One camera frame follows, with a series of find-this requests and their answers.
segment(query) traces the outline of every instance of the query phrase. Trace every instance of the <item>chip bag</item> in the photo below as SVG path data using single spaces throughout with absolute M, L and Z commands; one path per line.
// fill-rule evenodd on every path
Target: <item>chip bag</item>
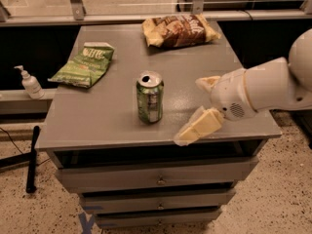
M 88 42 L 73 59 L 69 60 L 50 82 L 91 88 L 107 71 L 114 48 L 107 43 Z
M 142 29 L 147 46 L 164 48 L 192 46 L 220 38 L 202 15 L 146 19 Z

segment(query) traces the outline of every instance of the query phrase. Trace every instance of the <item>table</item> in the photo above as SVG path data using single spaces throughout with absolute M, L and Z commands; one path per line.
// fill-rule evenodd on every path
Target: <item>table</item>
M 147 47 L 140 24 L 82 26 L 71 56 L 85 42 L 115 47 L 107 73 L 89 90 L 59 85 L 36 150 L 58 167 L 56 176 L 80 196 L 101 228 L 209 221 L 235 194 L 264 143 L 281 131 L 269 111 L 189 146 L 173 138 L 208 95 L 195 80 L 242 67 L 217 22 L 221 39 L 210 44 L 161 50 Z M 145 125 L 137 116 L 136 80 L 143 70 L 165 83 L 164 115 Z

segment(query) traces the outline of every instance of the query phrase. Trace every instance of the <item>can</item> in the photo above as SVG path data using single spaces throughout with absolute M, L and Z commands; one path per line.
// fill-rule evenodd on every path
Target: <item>can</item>
M 163 116 L 164 81 L 159 73 L 142 72 L 136 81 L 138 117 L 144 123 L 158 122 Z

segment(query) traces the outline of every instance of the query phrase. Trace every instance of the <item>white bottle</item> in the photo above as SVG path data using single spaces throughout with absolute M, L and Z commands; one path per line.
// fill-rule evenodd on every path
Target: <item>white bottle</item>
M 22 85 L 25 87 L 31 98 L 41 98 L 45 91 L 41 88 L 36 77 L 31 76 L 26 70 L 23 70 L 23 66 L 15 66 L 20 70 L 20 74 L 22 76 Z

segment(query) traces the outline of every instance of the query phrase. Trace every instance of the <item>can lid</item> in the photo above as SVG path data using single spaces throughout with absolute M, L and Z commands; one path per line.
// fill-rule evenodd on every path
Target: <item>can lid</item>
M 144 71 L 139 75 L 138 82 L 143 87 L 154 88 L 162 82 L 162 76 L 154 71 Z

